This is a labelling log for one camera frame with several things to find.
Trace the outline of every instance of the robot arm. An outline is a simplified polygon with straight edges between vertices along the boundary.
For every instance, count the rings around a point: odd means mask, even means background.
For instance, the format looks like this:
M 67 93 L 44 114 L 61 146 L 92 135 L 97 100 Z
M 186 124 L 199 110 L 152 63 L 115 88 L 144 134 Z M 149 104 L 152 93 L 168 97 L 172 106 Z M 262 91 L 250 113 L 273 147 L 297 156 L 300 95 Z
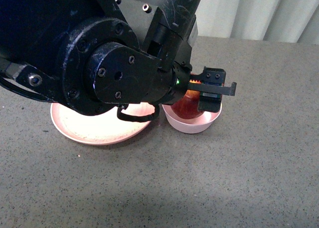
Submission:
M 191 75 L 199 2 L 1 0 L 0 85 L 87 116 L 117 106 L 127 121 L 154 119 L 159 104 L 172 105 L 187 90 L 201 92 L 199 110 L 217 112 L 222 95 L 235 95 L 236 83 L 224 87 L 222 69 Z M 155 114 L 121 113 L 141 102 Z

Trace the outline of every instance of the metal bracket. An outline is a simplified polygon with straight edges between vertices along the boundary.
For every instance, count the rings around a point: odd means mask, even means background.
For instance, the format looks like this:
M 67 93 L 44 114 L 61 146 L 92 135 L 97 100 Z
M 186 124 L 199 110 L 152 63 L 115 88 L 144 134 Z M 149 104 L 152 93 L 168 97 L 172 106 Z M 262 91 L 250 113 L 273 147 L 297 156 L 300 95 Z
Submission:
M 233 82 L 231 84 L 231 87 L 222 87 L 222 86 L 216 86 L 216 85 L 197 84 L 197 83 L 190 83 L 188 85 L 189 90 L 214 93 L 214 94 L 226 95 L 226 96 L 235 96 L 236 87 L 237 87 L 236 82 Z

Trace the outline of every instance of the pink bowl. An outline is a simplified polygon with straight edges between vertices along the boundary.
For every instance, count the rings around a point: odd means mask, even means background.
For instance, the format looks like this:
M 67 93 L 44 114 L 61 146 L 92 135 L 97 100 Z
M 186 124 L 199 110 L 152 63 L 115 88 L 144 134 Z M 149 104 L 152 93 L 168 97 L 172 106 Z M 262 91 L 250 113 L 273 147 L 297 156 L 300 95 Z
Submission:
M 173 128 L 180 132 L 195 134 L 205 131 L 219 117 L 222 106 L 220 106 L 218 113 L 204 112 L 200 117 L 189 120 L 178 117 L 168 105 L 163 105 L 163 109 Z

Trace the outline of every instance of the screw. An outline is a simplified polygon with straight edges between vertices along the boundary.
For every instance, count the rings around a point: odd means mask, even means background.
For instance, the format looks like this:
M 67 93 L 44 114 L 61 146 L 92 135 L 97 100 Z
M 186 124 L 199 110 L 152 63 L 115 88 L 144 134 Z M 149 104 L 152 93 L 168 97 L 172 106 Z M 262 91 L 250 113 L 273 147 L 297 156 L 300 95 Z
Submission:
M 68 96 L 69 98 L 75 98 L 78 95 L 78 90 L 76 90 L 75 88 L 71 89 L 68 92 Z
M 42 77 L 39 76 L 38 74 L 30 74 L 29 75 L 29 84 L 32 86 L 32 87 L 37 87 L 37 86 L 40 86 L 42 84 Z
M 85 40 L 81 40 L 79 41 L 77 47 L 80 52 L 85 52 L 87 49 L 87 42 Z
M 146 13 L 152 12 L 151 6 L 149 6 L 147 3 L 143 5 L 143 11 Z
M 118 24 L 115 26 L 115 33 L 116 33 L 117 35 L 121 35 L 121 34 L 123 33 L 123 28 L 124 28 L 123 24 L 118 23 Z
M 102 112 L 102 106 L 100 105 L 100 106 L 98 106 L 96 109 L 95 109 L 95 112 L 96 112 L 96 114 L 101 114 L 101 112 Z
M 132 55 L 129 57 L 129 64 L 134 64 L 135 62 L 135 57 Z
M 99 71 L 98 71 L 98 76 L 99 76 L 99 77 L 105 77 L 105 75 L 106 75 L 106 69 L 103 68 L 103 67 L 101 67 L 101 68 L 99 69 Z
M 121 4 L 122 0 L 115 0 L 117 4 Z
M 115 99 L 118 100 L 121 98 L 121 96 L 122 96 L 122 93 L 120 91 L 115 93 Z

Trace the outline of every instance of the wall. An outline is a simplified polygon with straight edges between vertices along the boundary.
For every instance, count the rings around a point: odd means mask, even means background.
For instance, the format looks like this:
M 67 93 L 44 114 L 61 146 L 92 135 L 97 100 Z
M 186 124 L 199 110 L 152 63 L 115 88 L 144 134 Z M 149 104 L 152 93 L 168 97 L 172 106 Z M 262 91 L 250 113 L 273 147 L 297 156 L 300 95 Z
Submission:
M 319 44 L 319 0 L 202 0 L 199 35 Z

